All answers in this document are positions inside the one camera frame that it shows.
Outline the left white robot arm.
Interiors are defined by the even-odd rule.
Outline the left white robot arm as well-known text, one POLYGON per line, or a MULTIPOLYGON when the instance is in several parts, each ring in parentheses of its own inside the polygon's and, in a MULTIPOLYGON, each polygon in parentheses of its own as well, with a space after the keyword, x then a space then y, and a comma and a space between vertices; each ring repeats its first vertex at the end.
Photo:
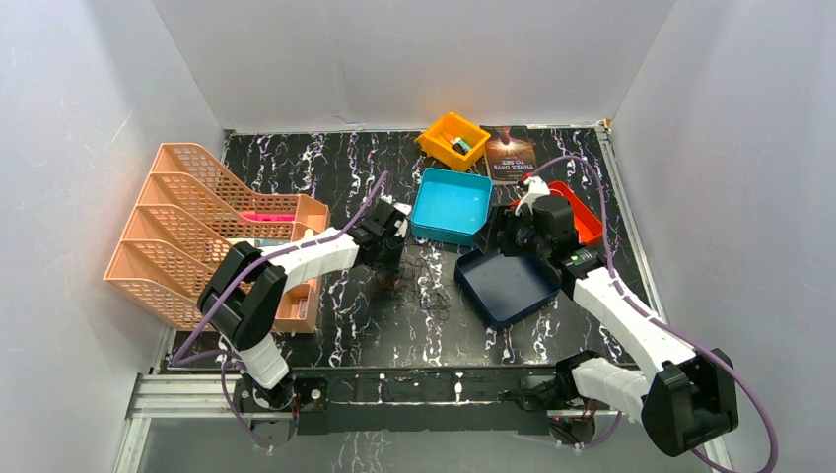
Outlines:
POLYGON ((292 369, 271 336, 282 298, 311 279, 358 266, 395 271, 411 210, 386 196, 341 229, 331 227, 269 252, 247 242, 228 251, 196 305, 240 356, 267 408, 282 410, 295 394, 292 369))

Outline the cyan square tray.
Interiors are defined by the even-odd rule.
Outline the cyan square tray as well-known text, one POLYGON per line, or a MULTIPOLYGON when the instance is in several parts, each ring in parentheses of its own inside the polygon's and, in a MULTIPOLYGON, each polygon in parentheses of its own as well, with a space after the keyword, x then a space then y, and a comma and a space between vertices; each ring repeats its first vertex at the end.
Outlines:
POLYGON ((446 169, 425 169, 410 214, 416 238, 472 247, 485 224, 493 184, 490 178, 446 169))

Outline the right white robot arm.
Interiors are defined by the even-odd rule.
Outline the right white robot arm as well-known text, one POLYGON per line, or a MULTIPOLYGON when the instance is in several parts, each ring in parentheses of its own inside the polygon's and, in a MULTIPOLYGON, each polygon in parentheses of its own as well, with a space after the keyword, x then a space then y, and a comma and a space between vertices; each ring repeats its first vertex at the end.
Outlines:
POLYGON ((571 301, 593 315, 631 354, 637 369, 622 369, 584 351, 560 361, 552 382, 569 408, 598 400, 639 421, 652 443, 678 456, 735 430, 735 382, 722 369, 726 354, 700 354, 659 327, 648 308, 610 272, 605 256, 584 244, 568 199, 545 195, 531 202, 495 205, 475 234, 484 252, 527 256, 571 301))

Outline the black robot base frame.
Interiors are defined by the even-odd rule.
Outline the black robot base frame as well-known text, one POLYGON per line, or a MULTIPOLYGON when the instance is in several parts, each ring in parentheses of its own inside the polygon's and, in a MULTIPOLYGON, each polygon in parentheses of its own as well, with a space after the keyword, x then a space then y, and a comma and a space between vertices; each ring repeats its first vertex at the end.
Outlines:
POLYGON ((256 433, 284 421, 290 436, 357 432, 510 432, 568 446, 605 436, 615 412, 568 398, 549 366, 299 368, 271 404, 248 375, 230 394, 256 433))

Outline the orange square tray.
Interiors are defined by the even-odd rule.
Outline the orange square tray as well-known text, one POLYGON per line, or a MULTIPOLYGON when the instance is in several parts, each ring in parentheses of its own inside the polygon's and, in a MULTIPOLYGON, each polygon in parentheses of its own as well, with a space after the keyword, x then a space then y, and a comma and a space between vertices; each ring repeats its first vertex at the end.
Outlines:
POLYGON ((603 236, 603 224, 596 214, 572 191, 568 184, 554 180, 547 184, 551 195, 565 198, 574 215, 574 226, 579 234, 579 242, 585 246, 595 246, 603 236))

